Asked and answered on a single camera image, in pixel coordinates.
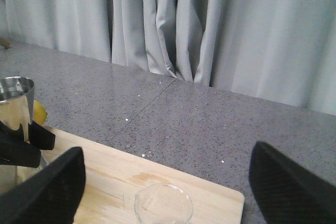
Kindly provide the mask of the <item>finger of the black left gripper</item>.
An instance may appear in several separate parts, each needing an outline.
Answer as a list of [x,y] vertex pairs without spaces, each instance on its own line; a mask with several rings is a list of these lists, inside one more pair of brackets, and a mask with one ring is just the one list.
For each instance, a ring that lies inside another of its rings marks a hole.
[[13,130],[1,122],[1,165],[37,168],[41,151],[24,139],[23,126]]
[[29,125],[29,142],[40,150],[53,150],[56,136],[35,121]]

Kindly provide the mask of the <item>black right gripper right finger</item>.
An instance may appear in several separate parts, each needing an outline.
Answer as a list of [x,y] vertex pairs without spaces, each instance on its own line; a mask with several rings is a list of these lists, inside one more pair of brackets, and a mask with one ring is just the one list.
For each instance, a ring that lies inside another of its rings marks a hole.
[[266,142],[253,147],[249,183],[266,223],[335,223],[335,186]]

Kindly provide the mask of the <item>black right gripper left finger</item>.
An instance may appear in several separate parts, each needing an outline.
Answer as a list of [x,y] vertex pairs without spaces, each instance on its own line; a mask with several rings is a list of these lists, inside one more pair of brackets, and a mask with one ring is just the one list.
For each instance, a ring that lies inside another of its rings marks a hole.
[[1,195],[1,223],[73,223],[85,185],[83,150],[72,147]]

